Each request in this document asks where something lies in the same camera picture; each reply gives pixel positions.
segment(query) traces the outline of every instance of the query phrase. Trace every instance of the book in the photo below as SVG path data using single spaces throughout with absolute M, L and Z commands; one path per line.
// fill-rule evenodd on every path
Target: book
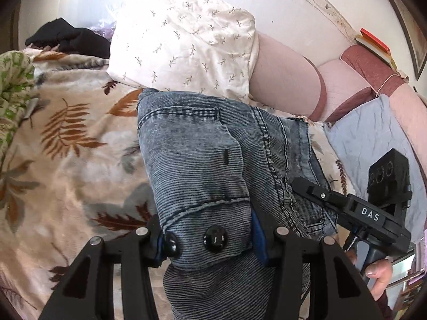
M 388 55 L 391 56 L 390 48 L 384 42 L 381 42 L 378 38 L 376 38 L 373 34 L 365 30 L 364 28 L 360 29 L 360 33 L 364 38 L 368 39 L 373 44 L 375 44 L 379 49 L 383 50 L 384 52 L 386 52 Z
M 364 46 L 366 49 L 368 49 L 371 53 L 375 54 L 377 57 L 379 57 L 383 62 L 389 65 L 393 70 L 395 71 L 397 70 L 397 67 L 396 67 L 396 64 L 394 63 L 393 58 L 390 55 L 388 55 L 386 52 L 384 52 L 384 50 L 378 48 L 371 41 L 364 38 L 363 36 L 357 35 L 356 42 L 361 46 Z

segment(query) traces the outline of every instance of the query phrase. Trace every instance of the picture frame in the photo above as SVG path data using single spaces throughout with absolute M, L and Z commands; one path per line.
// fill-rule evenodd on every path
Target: picture frame
M 427 62 L 427 21 L 413 0 L 389 0 L 408 43 L 416 80 Z

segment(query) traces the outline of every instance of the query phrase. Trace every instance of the denim jacket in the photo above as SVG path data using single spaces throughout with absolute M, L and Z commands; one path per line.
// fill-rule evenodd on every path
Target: denim jacket
M 176 319 L 262 319 L 273 268 L 251 250 L 249 194 L 281 226 L 320 239 L 335 233 L 333 213 L 292 193 L 295 177 L 325 188 L 307 123 L 242 102 L 196 93 L 144 89 L 138 138 L 161 227 L 179 241 L 164 288 Z M 217 253 L 203 237 L 228 235 Z M 310 272 L 303 268 L 304 289 Z

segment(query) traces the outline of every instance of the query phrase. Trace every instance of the shiny black button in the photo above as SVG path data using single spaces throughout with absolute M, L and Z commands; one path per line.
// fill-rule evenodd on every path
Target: shiny black button
M 178 237 L 172 232 L 165 232 L 163 249 L 167 257 L 178 257 L 181 254 Z
M 206 249 L 219 253 L 227 245 L 227 231 L 218 225 L 213 225 L 204 234 L 203 243 Z

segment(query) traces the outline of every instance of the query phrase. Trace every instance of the finger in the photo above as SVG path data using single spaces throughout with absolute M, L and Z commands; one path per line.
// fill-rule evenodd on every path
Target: finger
M 349 251 L 346 251 L 345 254 L 350 259 L 352 264 L 356 264 L 357 261 L 357 254 L 355 249 L 350 249 Z
M 376 279 L 374 286 L 371 289 L 371 294 L 375 301 L 377 301 L 386 290 L 387 285 L 390 283 L 393 274 L 393 267 L 389 260 L 379 260 L 369 265 L 365 274 L 369 278 Z

